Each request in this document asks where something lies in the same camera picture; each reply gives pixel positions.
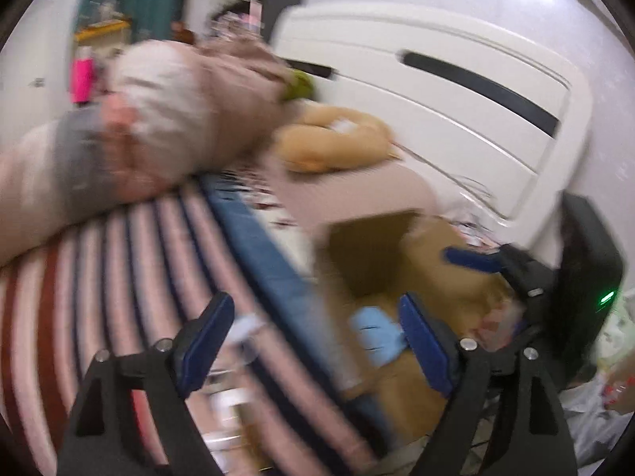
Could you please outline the pink spray bottle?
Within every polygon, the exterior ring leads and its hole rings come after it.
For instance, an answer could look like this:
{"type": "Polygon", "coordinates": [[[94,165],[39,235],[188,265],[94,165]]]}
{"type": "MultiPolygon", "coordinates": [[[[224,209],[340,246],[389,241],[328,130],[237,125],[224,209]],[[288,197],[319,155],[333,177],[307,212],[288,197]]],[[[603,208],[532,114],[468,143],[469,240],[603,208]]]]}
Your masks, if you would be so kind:
{"type": "Polygon", "coordinates": [[[70,94],[76,106],[84,106],[92,99],[94,57],[92,47],[80,46],[71,65],[70,94]]]}

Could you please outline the brown cardboard box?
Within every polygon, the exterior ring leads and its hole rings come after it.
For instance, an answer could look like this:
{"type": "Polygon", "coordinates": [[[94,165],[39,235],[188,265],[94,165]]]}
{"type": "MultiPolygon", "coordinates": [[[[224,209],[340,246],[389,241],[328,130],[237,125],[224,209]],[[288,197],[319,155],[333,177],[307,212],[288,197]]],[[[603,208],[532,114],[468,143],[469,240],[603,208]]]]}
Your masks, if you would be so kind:
{"type": "Polygon", "coordinates": [[[317,287],[344,363],[344,394],[373,397],[401,441],[433,432],[446,400],[428,385],[411,350],[377,367],[352,317],[376,307],[397,321],[399,298],[413,292],[457,336],[505,343],[507,334],[496,331],[511,302],[502,276],[443,260],[445,248],[464,244],[446,221],[425,218],[414,209],[333,224],[316,243],[317,287]]]}

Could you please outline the light blue packet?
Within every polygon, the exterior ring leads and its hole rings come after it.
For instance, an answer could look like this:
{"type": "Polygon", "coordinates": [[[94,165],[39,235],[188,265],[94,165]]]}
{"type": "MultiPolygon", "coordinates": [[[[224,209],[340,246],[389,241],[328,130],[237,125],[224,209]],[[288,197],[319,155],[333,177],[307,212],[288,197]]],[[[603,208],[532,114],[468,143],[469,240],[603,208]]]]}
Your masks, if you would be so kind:
{"type": "Polygon", "coordinates": [[[379,307],[358,309],[349,318],[349,325],[374,367],[394,362],[407,347],[402,328],[379,307]]]}

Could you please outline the white bed headboard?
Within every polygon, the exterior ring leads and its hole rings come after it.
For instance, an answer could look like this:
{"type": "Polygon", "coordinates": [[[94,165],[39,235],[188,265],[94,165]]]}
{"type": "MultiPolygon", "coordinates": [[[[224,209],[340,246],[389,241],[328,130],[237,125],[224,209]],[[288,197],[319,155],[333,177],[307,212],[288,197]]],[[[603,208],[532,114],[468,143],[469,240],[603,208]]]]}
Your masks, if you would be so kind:
{"type": "Polygon", "coordinates": [[[385,2],[293,6],[271,45],[313,76],[319,101],[385,121],[440,202],[467,200],[505,243],[536,243],[587,147],[581,71],[480,19],[385,2]]]}

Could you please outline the striped fleece blanket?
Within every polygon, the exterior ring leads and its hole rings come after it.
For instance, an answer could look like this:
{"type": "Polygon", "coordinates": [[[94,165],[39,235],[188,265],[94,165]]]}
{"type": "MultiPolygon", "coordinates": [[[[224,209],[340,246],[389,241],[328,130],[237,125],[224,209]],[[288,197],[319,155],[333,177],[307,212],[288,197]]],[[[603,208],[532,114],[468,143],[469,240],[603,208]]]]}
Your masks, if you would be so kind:
{"type": "Polygon", "coordinates": [[[266,468],[357,475],[392,435],[350,370],[314,290],[308,238],[262,175],[199,175],[70,227],[1,270],[1,416],[18,451],[55,473],[92,357],[171,338],[225,291],[251,321],[217,368],[248,395],[266,468]]]}

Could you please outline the pink ribbed pillow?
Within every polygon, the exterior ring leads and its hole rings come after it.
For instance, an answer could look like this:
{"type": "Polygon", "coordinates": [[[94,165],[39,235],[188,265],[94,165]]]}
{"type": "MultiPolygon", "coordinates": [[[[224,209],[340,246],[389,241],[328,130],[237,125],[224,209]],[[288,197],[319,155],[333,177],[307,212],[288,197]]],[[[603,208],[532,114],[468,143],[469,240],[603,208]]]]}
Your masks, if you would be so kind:
{"type": "Polygon", "coordinates": [[[311,238],[340,221],[415,209],[434,216],[440,206],[431,186],[396,161],[326,174],[298,174],[275,156],[262,160],[271,190],[311,238]]]}

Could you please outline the tan plush toy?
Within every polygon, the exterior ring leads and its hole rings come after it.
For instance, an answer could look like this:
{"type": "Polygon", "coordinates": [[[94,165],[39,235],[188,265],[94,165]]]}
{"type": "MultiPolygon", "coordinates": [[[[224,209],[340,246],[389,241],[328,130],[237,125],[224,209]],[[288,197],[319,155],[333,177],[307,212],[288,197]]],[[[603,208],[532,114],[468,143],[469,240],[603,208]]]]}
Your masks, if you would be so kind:
{"type": "Polygon", "coordinates": [[[392,129],[381,119],[339,106],[307,106],[275,132],[273,151],[294,173],[322,174],[368,168],[399,155],[392,129]]]}

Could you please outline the rolled pink grey quilt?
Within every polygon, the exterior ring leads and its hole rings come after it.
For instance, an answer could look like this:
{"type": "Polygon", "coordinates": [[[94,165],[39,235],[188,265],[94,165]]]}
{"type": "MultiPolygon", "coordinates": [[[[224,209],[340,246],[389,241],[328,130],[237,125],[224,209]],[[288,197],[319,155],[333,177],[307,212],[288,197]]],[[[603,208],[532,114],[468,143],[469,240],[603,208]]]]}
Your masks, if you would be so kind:
{"type": "Polygon", "coordinates": [[[102,98],[3,150],[2,260],[230,165],[289,118],[294,77],[255,36],[128,47],[102,98]]]}

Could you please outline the yellow shelf with figurine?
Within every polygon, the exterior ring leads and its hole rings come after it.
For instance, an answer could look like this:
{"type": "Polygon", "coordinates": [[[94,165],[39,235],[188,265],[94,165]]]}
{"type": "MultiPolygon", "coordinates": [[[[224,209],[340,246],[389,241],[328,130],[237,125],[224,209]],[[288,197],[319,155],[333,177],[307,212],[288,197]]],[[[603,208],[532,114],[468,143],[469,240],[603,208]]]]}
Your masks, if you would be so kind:
{"type": "Polygon", "coordinates": [[[74,32],[74,57],[113,59],[130,43],[131,17],[124,0],[89,0],[87,15],[79,18],[74,32]]]}

